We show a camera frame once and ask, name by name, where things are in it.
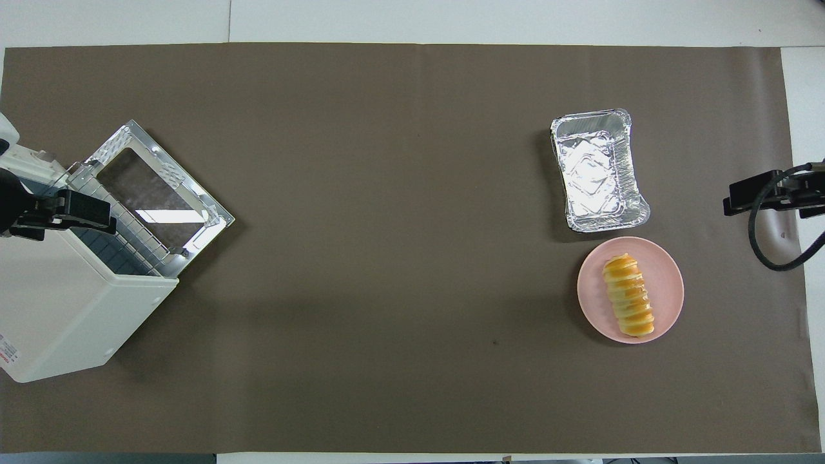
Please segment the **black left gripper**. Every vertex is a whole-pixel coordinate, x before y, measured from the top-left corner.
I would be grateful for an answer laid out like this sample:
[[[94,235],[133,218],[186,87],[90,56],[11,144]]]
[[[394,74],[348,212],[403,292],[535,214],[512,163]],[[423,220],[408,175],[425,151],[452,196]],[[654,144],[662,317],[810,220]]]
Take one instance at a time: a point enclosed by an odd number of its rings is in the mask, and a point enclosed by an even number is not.
[[[1,234],[42,242],[45,229],[91,229],[115,234],[117,220],[106,200],[71,189],[59,189],[50,196],[39,197],[32,211],[32,224],[15,221],[32,207],[32,194],[18,176],[1,169]]]

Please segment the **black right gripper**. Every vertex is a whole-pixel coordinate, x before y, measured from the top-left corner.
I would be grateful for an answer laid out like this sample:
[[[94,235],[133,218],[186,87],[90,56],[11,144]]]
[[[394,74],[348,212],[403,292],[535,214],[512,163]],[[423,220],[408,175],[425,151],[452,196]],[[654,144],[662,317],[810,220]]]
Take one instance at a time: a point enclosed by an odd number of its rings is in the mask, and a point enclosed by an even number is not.
[[[732,217],[754,209],[755,197],[765,185],[782,171],[764,171],[730,184],[730,196],[724,198],[724,215]],[[788,176],[782,187],[772,187],[758,209],[778,211],[783,204],[790,209],[799,209],[799,219],[810,219],[825,214],[824,206],[824,162],[807,162],[787,171]]]

